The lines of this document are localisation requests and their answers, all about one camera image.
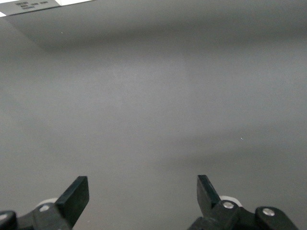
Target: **gray background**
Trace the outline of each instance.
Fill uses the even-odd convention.
[[[186,229],[196,176],[306,229],[305,1],[109,0],[0,18],[0,207],[87,175],[81,229]]]

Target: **screw head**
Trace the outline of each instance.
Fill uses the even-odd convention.
[[[40,211],[40,212],[45,212],[45,211],[47,211],[49,208],[50,208],[50,207],[49,207],[48,205],[43,205],[43,206],[39,209],[39,211]]]
[[[7,217],[8,217],[8,214],[0,215],[0,221],[6,219]]]
[[[270,217],[272,217],[272,216],[275,216],[275,212],[272,210],[272,209],[269,209],[269,208],[264,208],[263,210],[262,210],[262,212],[265,214],[265,215],[267,215],[267,216],[270,216]]]
[[[223,203],[223,206],[227,209],[232,209],[235,205],[226,201],[226,202]]]

